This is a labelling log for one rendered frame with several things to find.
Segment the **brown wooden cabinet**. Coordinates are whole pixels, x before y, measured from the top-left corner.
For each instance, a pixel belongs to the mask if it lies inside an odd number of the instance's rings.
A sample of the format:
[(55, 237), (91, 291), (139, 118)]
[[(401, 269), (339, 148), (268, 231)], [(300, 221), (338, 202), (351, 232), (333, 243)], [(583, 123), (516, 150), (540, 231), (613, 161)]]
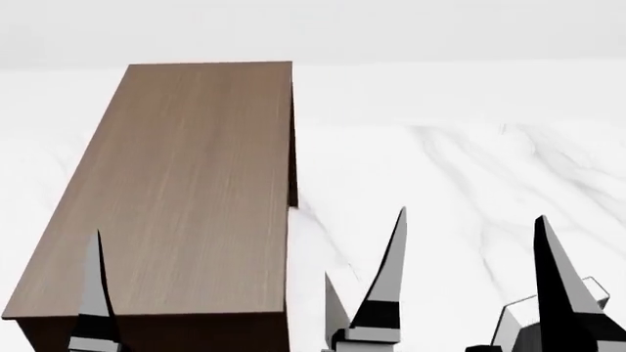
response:
[(290, 352), (291, 72), (127, 68), (2, 315), (34, 352), (68, 352), (96, 231), (133, 352)]

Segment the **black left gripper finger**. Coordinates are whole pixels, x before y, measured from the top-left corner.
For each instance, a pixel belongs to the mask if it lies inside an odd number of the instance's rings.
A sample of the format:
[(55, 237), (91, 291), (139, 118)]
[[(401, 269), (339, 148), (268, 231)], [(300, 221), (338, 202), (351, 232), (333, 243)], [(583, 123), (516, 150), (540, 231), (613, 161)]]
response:
[(90, 238), (84, 260), (84, 281), (68, 352), (121, 352), (121, 338), (109, 296), (102, 240)]

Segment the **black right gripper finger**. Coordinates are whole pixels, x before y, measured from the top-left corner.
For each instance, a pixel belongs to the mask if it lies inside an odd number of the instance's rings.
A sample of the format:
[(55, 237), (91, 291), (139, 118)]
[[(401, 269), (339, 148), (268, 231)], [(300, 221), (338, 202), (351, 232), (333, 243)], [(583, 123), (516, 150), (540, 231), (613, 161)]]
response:
[(407, 208), (402, 207), (371, 283), (352, 322), (347, 339), (368, 342), (399, 342), (400, 291), (407, 240)]
[(626, 352), (626, 329), (604, 313), (567, 257), (547, 216), (534, 222), (543, 352)]

